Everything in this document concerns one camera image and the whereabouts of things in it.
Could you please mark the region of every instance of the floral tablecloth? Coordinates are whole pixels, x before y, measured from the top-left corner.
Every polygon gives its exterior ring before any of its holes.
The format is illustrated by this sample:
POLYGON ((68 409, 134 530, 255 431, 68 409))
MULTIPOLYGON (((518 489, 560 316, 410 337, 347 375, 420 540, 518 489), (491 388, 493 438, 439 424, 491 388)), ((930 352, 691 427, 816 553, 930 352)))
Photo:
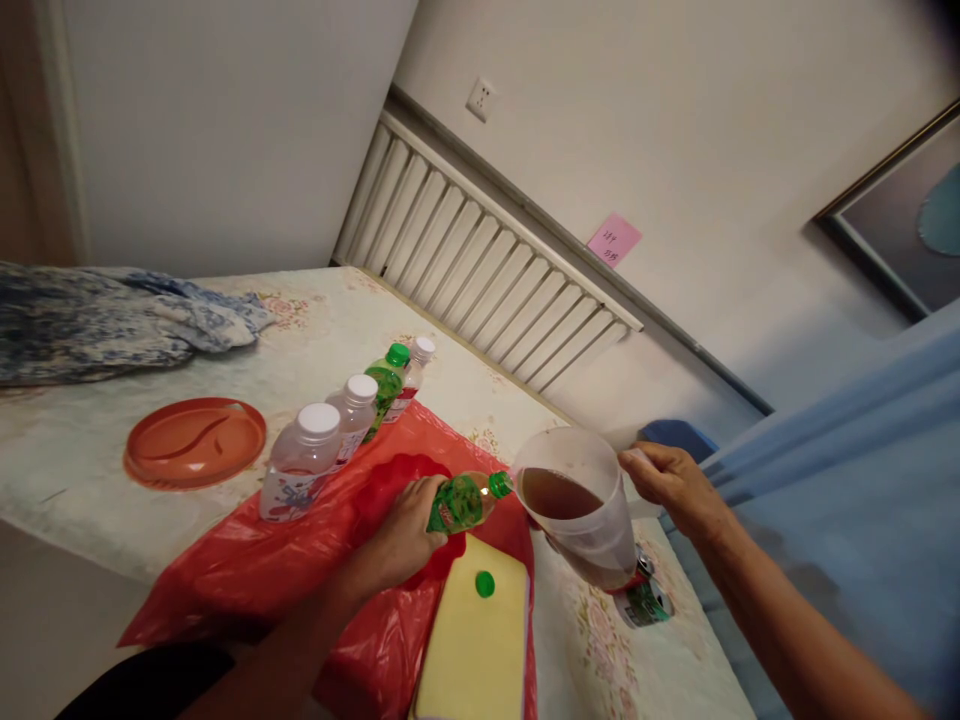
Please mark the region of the floral tablecloth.
MULTIPOLYGON (((505 462, 526 438, 565 424, 441 328, 353 268, 200 281, 254 291, 279 321, 256 347, 106 382, 0 391, 0 517, 99 565, 152 582, 183 550, 255 493, 277 433, 306 403, 362 372, 391 342, 427 335, 437 352, 417 399, 505 462), (131 482, 127 433, 153 410, 191 397, 233 397, 267 420, 264 452, 214 487, 161 493, 131 482)), ((540 716, 726 718, 753 713, 655 520, 637 537, 677 607, 668 623, 628 630, 535 533, 540 716)))

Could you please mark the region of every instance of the can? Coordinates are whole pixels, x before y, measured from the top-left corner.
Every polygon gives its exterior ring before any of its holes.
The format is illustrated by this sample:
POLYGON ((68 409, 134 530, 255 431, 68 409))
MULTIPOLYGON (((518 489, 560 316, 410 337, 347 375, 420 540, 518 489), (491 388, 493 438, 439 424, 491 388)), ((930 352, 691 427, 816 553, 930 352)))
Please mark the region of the can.
POLYGON ((641 576, 644 580, 649 580, 653 577, 655 570, 653 560, 643 551, 640 543, 635 543, 635 545, 637 546, 637 575, 641 576))
POLYGON ((654 578, 617 593, 613 604, 632 628, 656 625, 673 617, 673 602, 654 578))

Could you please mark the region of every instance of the orange plastic plate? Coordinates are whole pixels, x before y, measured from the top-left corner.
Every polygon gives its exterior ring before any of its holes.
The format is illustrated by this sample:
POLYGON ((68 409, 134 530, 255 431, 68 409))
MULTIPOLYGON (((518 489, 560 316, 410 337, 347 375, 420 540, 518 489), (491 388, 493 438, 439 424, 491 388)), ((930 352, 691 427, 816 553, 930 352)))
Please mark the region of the orange plastic plate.
POLYGON ((127 437, 123 467, 153 490, 195 490, 233 477, 256 461, 267 424, 252 405, 194 398, 160 408, 127 437))

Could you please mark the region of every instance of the electrical outlet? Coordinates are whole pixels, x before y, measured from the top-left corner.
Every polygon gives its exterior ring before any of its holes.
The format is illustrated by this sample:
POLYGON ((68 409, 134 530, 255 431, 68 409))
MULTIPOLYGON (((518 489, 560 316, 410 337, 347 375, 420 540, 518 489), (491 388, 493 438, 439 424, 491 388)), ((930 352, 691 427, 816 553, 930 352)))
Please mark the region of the electrical outlet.
POLYGON ((500 96, 490 83, 483 78, 477 78, 477 82, 473 85, 473 92, 467 99, 467 110, 476 115, 480 122, 486 122, 498 97, 500 96))

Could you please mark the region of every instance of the white wall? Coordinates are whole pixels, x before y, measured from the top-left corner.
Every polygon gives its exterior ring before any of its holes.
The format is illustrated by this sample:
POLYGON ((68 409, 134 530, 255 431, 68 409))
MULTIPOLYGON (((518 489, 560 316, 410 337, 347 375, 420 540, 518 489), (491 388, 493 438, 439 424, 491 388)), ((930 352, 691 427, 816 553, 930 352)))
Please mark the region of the white wall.
MULTIPOLYGON (((421 0, 394 81, 584 242, 611 211, 637 226, 618 272, 785 408, 904 327, 804 226, 957 96, 922 7, 421 0), (478 75, 501 94, 485 125, 464 108, 478 75)), ((644 335, 564 405, 621 441, 663 414, 721 441, 755 421, 644 335)))
POLYGON ((416 0, 63 0, 88 262, 329 260, 416 0))

